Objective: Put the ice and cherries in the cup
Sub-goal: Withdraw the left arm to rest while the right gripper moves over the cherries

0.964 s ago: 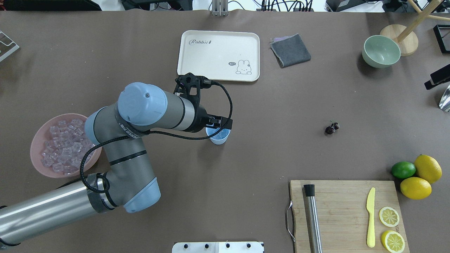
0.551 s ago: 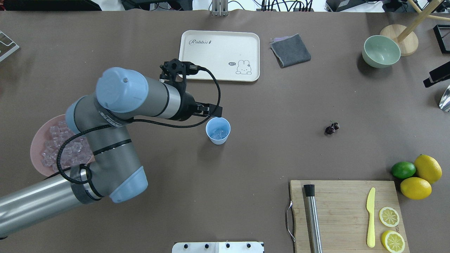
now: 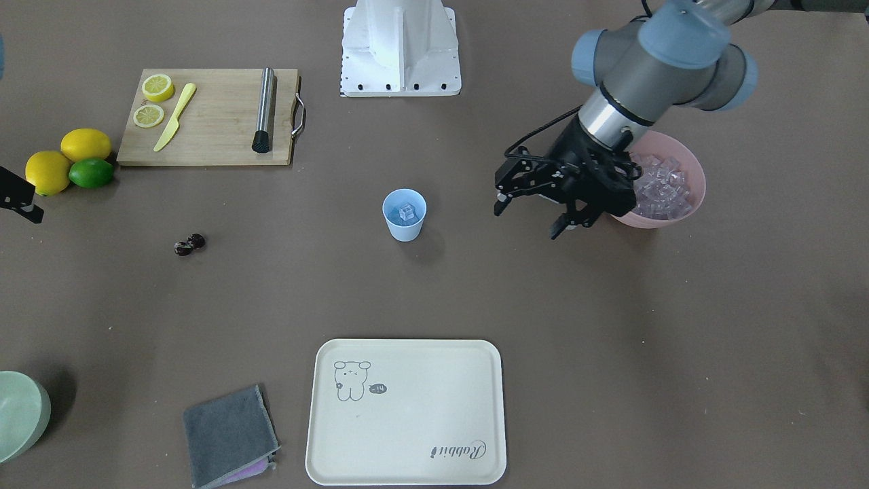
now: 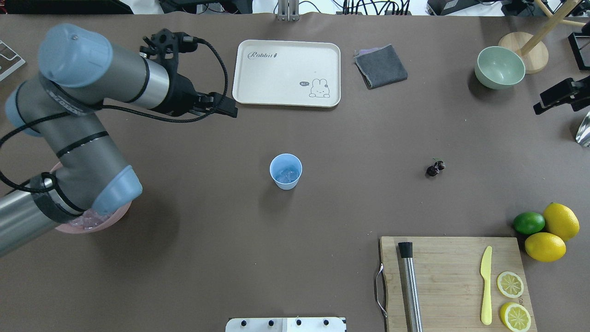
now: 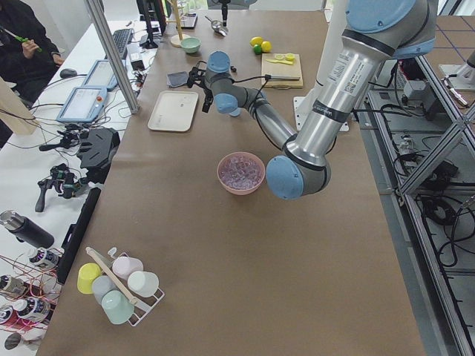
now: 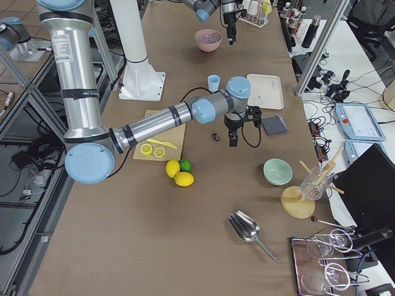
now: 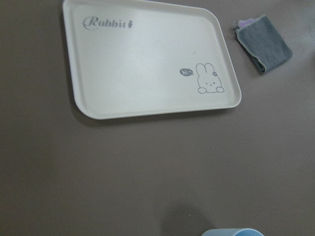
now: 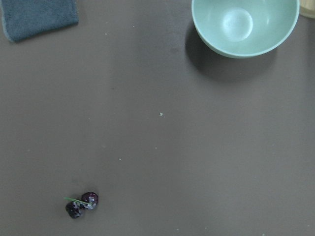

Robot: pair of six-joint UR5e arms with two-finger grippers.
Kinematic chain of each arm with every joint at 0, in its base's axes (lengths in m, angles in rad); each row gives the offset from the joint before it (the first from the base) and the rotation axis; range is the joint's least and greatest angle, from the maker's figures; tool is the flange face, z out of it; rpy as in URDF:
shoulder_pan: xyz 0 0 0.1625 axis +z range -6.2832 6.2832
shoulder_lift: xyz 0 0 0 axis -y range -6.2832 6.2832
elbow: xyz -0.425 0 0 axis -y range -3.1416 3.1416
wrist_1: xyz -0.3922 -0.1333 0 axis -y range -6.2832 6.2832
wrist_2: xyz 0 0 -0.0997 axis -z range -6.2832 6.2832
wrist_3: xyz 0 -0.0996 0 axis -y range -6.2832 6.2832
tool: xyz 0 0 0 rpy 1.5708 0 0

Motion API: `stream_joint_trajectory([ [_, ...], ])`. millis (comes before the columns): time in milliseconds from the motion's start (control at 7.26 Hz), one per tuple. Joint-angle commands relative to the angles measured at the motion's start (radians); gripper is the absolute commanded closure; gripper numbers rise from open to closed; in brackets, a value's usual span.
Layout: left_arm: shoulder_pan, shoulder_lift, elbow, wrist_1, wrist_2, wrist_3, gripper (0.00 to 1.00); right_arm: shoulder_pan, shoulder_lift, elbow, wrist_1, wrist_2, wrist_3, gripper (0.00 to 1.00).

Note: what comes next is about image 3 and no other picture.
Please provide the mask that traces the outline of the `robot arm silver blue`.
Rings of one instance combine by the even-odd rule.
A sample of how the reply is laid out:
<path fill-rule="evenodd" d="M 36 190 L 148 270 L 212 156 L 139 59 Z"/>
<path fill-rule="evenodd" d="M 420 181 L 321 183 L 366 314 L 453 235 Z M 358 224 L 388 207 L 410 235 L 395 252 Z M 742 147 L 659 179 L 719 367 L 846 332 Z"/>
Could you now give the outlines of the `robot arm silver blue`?
<path fill-rule="evenodd" d="M 564 204 L 550 227 L 558 238 L 591 227 L 602 214 L 621 217 L 637 204 L 642 168 L 628 151 L 673 106 L 702 111 L 738 107 L 754 92 L 756 62 L 731 40 L 736 22 L 769 10 L 771 1 L 665 1 L 618 30 L 586 32 L 571 68 L 593 87 L 586 102 L 555 118 L 567 124 L 543 156 L 522 137 L 496 171 L 494 214 L 518 197 Z"/>

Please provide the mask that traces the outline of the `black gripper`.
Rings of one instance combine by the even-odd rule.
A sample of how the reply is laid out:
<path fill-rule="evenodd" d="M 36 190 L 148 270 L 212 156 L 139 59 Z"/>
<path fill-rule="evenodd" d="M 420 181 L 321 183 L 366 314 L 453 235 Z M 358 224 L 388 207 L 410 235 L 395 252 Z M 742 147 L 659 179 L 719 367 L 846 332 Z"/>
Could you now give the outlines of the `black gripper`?
<path fill-rule="evenodd" d="M 556 190 L 565 198 L 566 210 L 550 226 L 550 239 L 577 227 L 590 228 L 603 213 L 617 217 L 630 213 L 637 204 L 633 182 L 642 176 L 627 148 L 633 133 L 622 130 L 614 149 L 599 145 L 587 134 L 576 115 L 570 118 L 547 153 L 561 165 L 562 178 Z M 513 199 L 540 193 L 540 185 L 501 183 L 496 185 L 494 216 L 499 217 Z"/>

